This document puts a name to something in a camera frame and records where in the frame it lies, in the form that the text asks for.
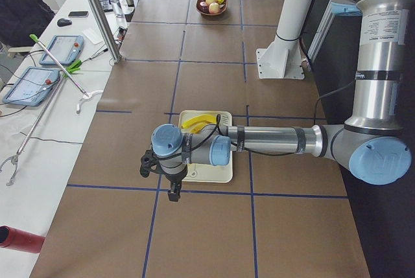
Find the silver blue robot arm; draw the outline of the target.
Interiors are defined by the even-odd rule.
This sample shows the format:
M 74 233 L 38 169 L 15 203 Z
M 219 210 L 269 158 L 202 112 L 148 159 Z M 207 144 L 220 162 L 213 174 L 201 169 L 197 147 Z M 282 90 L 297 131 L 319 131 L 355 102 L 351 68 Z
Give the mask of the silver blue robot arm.
M 312 154 L 336 161 L 372 185 L 386 185 L 405 175 L 412 156 L 398 138 L 401 127 L 395 108 L 414 0 L 337 1 L 356 6 L 362 14 L 350 118 L 343 124 L 310 128 L 223 126 L 215 119 L 197 133 L 163 124 L 152 133 L 140 174 L 165 176 L 173 202 L 180 199 L 188 165 L 224 166 L 234 151 L 272 157 Z

